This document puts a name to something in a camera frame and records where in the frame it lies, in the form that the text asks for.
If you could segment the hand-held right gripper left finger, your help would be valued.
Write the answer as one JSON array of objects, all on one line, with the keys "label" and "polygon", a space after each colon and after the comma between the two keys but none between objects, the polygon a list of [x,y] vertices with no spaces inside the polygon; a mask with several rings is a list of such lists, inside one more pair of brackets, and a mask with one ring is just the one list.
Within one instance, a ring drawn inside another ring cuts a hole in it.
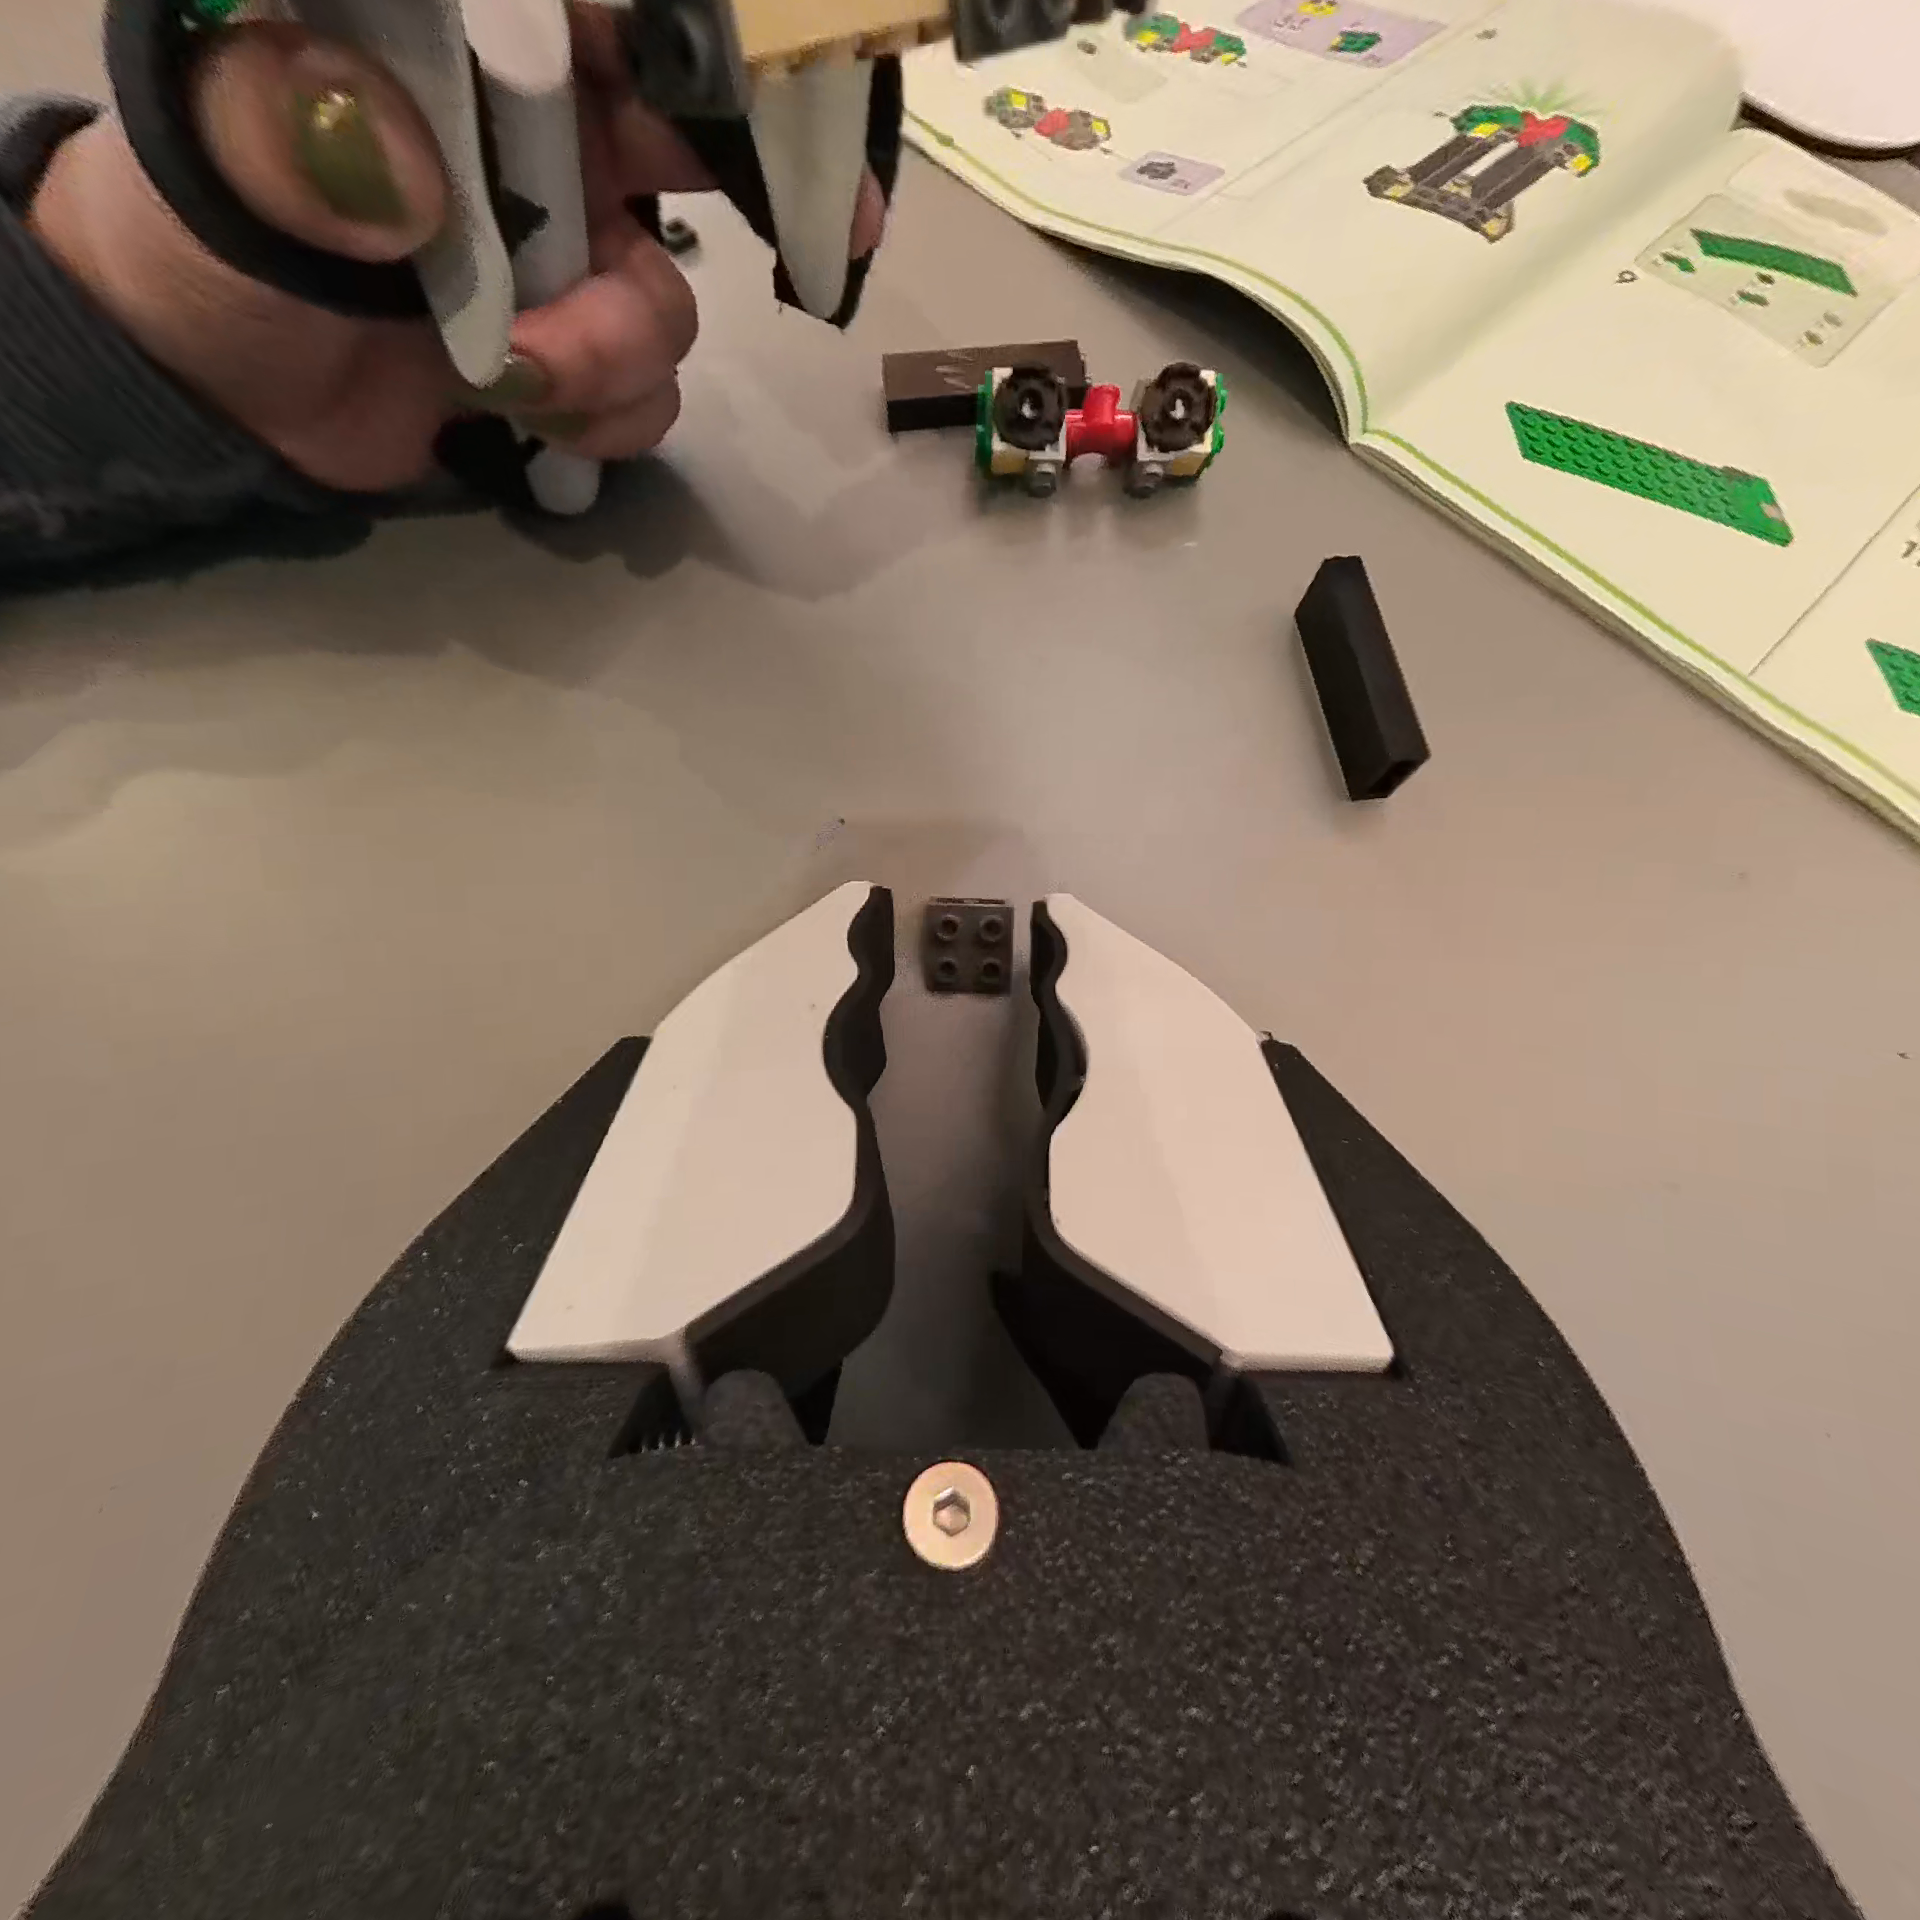
[{"label": "hand-held right gripper left finger", "polygon": [[693,988],[643,1048],[508,1356],[822,1395],[893,1291],[874,1121],[893,979],[893,897],[850,881]]}]

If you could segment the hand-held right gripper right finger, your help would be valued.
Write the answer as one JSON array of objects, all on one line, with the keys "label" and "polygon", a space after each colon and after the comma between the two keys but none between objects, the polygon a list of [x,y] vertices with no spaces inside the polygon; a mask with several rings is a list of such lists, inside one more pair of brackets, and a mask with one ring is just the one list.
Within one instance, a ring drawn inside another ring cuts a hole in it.
[{"label": "hand-held right gripper right finger", "polygon": [[1038,1156],[1000,1301],[1069,1378],[1395,1365],[1265,1038],[1076,897],[1032,910]]}]

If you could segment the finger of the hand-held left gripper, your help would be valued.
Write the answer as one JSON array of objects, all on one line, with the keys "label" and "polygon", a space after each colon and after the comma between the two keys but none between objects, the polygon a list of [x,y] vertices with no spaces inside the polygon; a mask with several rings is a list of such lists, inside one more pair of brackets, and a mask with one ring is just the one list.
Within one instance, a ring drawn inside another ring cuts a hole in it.
[{"label": "finger of the hand-held left gripper", "polygon": [[858,242],[867,187],[893,195],[904,139],[898,57],[819,60],[752,75],[742,117],[716,125],[716,182],[774,254],[782,304],[846,329],[875,242]]}]

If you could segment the tan and black brick assembly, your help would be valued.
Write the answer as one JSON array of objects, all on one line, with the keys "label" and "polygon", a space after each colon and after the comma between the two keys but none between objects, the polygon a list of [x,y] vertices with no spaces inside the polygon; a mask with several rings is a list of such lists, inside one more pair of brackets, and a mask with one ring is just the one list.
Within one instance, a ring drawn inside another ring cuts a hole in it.
[{"label": "tan and black brick assembly", "polygon": [[837,60],[946,42],[980,64],[1093,28],[1144,2],[633,2],[614,8],[637,94],[668,117],[739,118],[757,82]]}]

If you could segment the small grey 2x2 plate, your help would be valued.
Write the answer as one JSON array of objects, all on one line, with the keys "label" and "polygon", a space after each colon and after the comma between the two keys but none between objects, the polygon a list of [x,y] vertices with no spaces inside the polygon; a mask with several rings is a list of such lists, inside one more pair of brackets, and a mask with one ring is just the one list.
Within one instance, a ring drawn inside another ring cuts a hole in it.
[{"label": "small grey 2x2 plate", "polygon": [[1016,910],[1000,899],[931,899],[920,965],[933,996],[1006,996],[1016,977]]}]

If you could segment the person's left forearm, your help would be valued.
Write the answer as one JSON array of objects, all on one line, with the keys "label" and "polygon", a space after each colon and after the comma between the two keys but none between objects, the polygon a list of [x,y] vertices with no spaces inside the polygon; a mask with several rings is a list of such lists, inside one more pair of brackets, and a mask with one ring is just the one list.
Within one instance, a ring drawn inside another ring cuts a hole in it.
[{"label": "person's left forearm", "polygon": [[370,496],[316,488],[190,396],[30,232],[61,144],[100,114],[57,94],[3,109],[4,592],[362,544]]}]

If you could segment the grey desk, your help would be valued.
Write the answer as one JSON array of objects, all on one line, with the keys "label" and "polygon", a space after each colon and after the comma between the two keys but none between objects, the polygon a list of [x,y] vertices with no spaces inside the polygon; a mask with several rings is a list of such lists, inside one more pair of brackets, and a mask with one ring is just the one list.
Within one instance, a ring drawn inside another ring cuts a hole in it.
[{"label": "grey desk", "polygon": [[[661,462],[4,602],[4,1916],[420,1230],[838,881],[1068,891],[1308,1058],[1566,1333],[1868,1916],[1915,1916],[1915,846],[1337,440],[1208,281],[904,163],[850,334],[686,206]],[[881,360],[1228,384],[1192,488],[890,437]],[[1294,612],[1360,558],[1429,761],[1352,802]]]}]

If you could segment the person's left hand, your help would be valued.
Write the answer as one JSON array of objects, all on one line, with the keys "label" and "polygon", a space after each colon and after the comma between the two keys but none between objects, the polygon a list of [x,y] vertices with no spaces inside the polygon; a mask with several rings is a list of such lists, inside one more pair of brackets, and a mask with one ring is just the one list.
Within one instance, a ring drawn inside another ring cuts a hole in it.
[{"label": "person's left hand", "polygon": [[[56,154],[27,216],[34,237],[137,350],[324,490],[374,494],[426,477],[458,417],[531,418],[598,462],[653,449],[681,410],[698,304],[628,204],[705,185],[633,99],[614,21],[569,8],[571,78],[592,274],[518,316],[486,390],[458,378],[429,324],[349,320],[210,257],[160,204],[108,122]],[[435,142],[370,60],[281,22],[221,38],[195,114],[234,193],[316,249],[392,260],[441,225]]]}]

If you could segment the long black brick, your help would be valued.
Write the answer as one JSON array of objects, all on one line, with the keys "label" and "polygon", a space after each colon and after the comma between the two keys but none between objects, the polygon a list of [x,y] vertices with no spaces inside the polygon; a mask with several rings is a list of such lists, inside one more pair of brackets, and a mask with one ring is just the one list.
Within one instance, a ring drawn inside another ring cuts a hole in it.
[{"label": "long black brick", "polygon": [[881,360],[883,421],[890,437],[972,427],[977,390],[996,369],[1043,369],[1068,387],[1072,406],[1088,393],[1088,362],[1076,340],[992,342],[888,352]]},{"label": "long black brick", "polygon": [[1387,801],[1430,750],[1362,561],[1322,561],[1294,625],[1349,801]]}]

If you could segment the brick car model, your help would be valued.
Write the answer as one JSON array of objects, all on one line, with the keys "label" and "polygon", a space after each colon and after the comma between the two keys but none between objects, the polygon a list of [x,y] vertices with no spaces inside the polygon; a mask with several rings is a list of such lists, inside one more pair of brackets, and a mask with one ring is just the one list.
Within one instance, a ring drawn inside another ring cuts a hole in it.
[{"label": "brick car model", "polygon": [[1043,365],[992,369],[977,387],[973,453],[984,481],[1053,496],[1093,462],[1128,496],[1186,490],[1225,449],[1228,384],[1211,369],[1166,363],[1131,396],[1075,384]]}]

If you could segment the open instruction booklet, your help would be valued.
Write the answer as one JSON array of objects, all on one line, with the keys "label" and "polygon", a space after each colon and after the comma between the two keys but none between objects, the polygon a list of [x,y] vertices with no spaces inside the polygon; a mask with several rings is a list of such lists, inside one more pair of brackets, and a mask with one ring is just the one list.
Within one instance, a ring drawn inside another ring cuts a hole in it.
[{"label": "open instruction booklet", "polygon": [[1221,281],[1345,442],[1918,828],[1918,218],[1635,4],[1147,4],[904,64],[1021,225]]}]

